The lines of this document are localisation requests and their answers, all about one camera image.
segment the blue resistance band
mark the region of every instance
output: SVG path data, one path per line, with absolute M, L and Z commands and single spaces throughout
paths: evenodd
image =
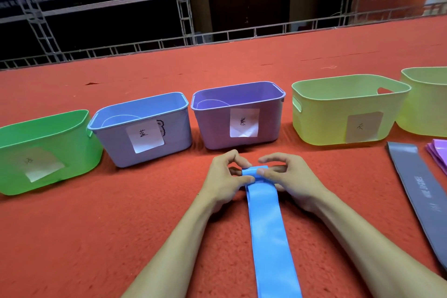
M 254 166 L 242 170 L 255 177 L 247 185 L 250 228 L 258 298 L 302 298 L 298 277 L 272 182 L 259 176 Z
M 447 271 L 447 195 L 416 145 L 388 142 L 388 150 L 431 248 Z

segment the white paper label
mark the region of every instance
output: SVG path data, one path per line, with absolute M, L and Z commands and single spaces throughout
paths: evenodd
M 26 150 L 16 162 L 32 183 L 65 167 L 54 154 L 40 147 Z
M 165 144 L 157 120 L 147 120 L 126 128 L 135 153 Z
M 346 127 L 346 143 L 371 142 L 377 140 L 383 112 L 350 115 Z
M 258 130 L 258 108 L 230 109 L 230 137 L 257 137 Z

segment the floor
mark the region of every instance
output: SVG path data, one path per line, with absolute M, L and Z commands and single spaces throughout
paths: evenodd
M 300 154 L 323 183 L 394 243 L 439 272 L 384 148 L 386 141 L 316 147 L 292 127 L 291 84 L 348 74 L 399 79 L 411 66 L 445 66 L 447 17 L 323 30 L 127 57 L 0 72 L 0 125 L 75 109 L 273 81 L 288 95 L 277 141 L 240 149 L 253 163 L 282 151 Z M 118 298 L 152 258 L 197 195 L 213 156 L 190 112 L 194 143 L 181 153 L 126 169 L 107 154 L 86 175 L 24 195 L 0 196 L 2 297 Z M 422 148 L 430 137 L 394 126 L 386 139 L 420 147 L 435 177 L 447 177 Z M 304 297 L 371 297 L 316 219 L 281 198 L 289 245 Z M 188 298 L 255 298 L 244 193 L 205 232 Z

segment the storage bin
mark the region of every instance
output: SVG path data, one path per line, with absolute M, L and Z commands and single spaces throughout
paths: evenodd
M 194 93 L 191 108 L 205 147 L 223 149 L 276 140 L 285 96 L 286 93 L 270 81 Z
M 20 194 L 97 166 L 103 149 L 89 120 L 77 110 L 0 128 L 0 192 Z
M 400 81 L 411 86 L 396 119 L 405 131 L 447 137 L 447 67 L 403 69 Z
M 389 93 L 379 94 L 380 89 Z M 333 145 L 385 138 L 411 87 L 382 76 L 355 74 L 298 81 L 292 90 L 293 127 L 301 139 Z
M 192 144 L 188 101 L 181 92 L 107 106 L 95 113 L 88 128 L 118 167 L 159 158 Z

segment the purple plastic basket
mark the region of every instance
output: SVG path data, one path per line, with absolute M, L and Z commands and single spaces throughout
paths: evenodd
M 286 92 L 270 81 L 216 87 L 194 93 L 194 111 L 205 147 L 223 149 L 232 146 L 272 142 L 279 135 L 282 103 Z M 231 137 L 231 109 L 259 109 L 257 137 Z

